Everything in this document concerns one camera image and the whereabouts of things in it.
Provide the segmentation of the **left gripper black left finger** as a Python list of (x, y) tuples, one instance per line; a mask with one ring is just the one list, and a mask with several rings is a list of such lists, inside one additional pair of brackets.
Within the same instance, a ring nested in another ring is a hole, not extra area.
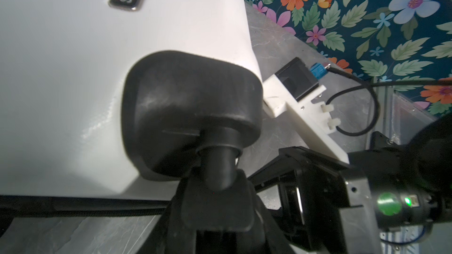
[(149, 237), (144, 241), (139, 254), (194, 254), (196, 231), (182, 220), (182, 201), (187, 180), (182, 180), (176, 194), (169, 203)]

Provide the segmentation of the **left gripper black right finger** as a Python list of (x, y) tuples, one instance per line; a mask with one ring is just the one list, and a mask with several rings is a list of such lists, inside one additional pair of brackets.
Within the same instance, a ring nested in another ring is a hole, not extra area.
[(294, 254), (278, 224), (257, 195), (254, 185), (247, 181), (253, 203), (254, 223), (243, 233), (244, 254)]

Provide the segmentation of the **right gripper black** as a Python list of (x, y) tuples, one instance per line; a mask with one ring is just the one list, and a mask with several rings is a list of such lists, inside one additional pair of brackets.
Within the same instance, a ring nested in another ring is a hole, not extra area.
[(257, 192), (277, 186), (281, 208), (271, 214), (292, 245), (317, 253), (381, 253), (362, 169), (307, 148), (289, 147), (249, 180)]

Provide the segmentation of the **white hard-shell suitcase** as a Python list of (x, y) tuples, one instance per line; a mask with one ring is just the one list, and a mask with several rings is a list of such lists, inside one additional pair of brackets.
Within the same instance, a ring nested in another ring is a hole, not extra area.
[(244, 0), (1, 0), (1, 217), (163, 206), (261, 108)]

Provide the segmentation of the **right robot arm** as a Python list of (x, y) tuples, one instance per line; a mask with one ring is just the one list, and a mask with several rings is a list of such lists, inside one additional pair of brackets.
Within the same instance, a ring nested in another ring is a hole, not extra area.
[(391, 241), (380, 233), (452, 219), (452, 117), (422, 129), (408, 144), (391, 145), (379, 133), (368, 150), (342, 162), (304, 147), (280, 149), (251, 175), (257, 191), (278, 187), (271, 212), (286, 239), (309, 251), (379, 254)]

